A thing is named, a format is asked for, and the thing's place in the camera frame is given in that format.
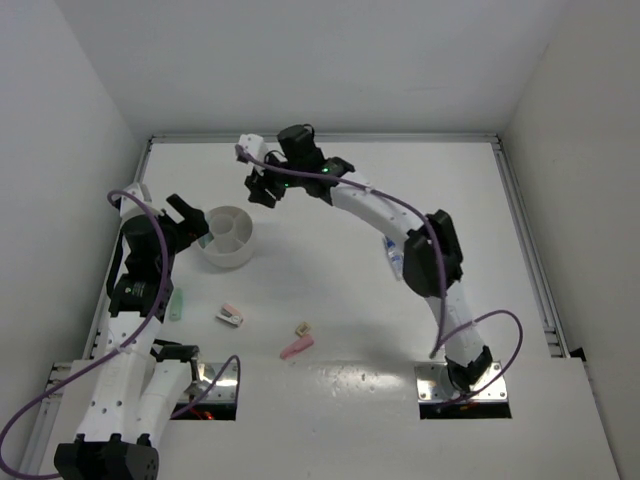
wall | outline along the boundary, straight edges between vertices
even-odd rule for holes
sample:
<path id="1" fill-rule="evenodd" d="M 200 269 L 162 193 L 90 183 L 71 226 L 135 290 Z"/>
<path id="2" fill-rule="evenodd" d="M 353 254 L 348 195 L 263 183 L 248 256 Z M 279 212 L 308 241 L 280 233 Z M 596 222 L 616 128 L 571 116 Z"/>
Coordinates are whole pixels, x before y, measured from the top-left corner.
<path id="1" fill-rule="evenodd" d="M 4 425 L 54 360 L 82 354 L 118 225 L 105 195 L 132 179 L 142 147 L 53 0 L 0 3 L 0 65 Z M 13 467 L 33 418 L 3 448 Z"/>
<path id="2" fill-rule="evenodd" d="M 504 136 L 570 341 L 638 478 L 640 4 L 580 0 Z"/>
<path id="3" fill-rule="evenodd" d="M 566 0 L 57 0 L 139 138 L 502 130 Z"/>

small wooden block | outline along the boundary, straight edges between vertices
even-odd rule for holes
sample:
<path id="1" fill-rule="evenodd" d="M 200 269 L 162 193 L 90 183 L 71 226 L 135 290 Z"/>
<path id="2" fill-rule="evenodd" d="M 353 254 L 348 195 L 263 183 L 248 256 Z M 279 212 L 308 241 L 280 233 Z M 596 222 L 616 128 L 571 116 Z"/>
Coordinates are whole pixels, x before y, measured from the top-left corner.
<path id="1" fill-rule="evenodd" d="M 298 328 L 296 328 L 296 335 L 298 335 L 299 337 L 304 337 L 310 331 L 311 325 L 309 325 L 307 322 L 302 322 L 300 325 L 298 325 Z"/>

green eraser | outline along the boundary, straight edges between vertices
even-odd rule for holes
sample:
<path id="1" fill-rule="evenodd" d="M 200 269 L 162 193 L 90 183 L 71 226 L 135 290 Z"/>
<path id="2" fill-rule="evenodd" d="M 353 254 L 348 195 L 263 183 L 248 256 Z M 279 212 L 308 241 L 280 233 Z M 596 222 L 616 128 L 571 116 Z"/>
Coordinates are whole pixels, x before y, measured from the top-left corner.
<path id="1" fill-rule="evenodd" d="M 182 302 L 182 289 L 174 288 L 169 302 L 169 318 L 171 320 L 180 320 L 182 318 Z"/>

white bowl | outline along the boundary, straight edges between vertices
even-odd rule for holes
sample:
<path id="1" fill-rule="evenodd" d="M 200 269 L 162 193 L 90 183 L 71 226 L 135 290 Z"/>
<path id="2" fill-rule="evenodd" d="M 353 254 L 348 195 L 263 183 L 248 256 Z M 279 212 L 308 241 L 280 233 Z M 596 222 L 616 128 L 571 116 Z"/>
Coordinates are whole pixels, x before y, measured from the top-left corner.
<path id="1" fill-rule="evenodd" d="M 210 234 L 196 243 L 217 267 L 235 268 L 249 261 L 256 248 L 253 220 L 238 207 L 224 206 L 205 213 Z"/>

pink marker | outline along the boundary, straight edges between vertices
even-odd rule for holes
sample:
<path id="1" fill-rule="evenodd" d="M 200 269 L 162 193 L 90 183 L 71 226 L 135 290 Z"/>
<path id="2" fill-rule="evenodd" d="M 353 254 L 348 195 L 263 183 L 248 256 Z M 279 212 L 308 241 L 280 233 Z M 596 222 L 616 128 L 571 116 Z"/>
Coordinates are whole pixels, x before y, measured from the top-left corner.
<path id="1" fill-rule="evenodd" d="M 288 358 L 293 357 L 294 355 L 299 354 L 303 350 L 306 350 L 311 345 L 313 345 L 313 337 L 309 334 L 305 335 L 302 338 L 299 338 L 291 345 L 286 347 L 282 352 L 280 352 L 280 358 L 286 360 Z"/>

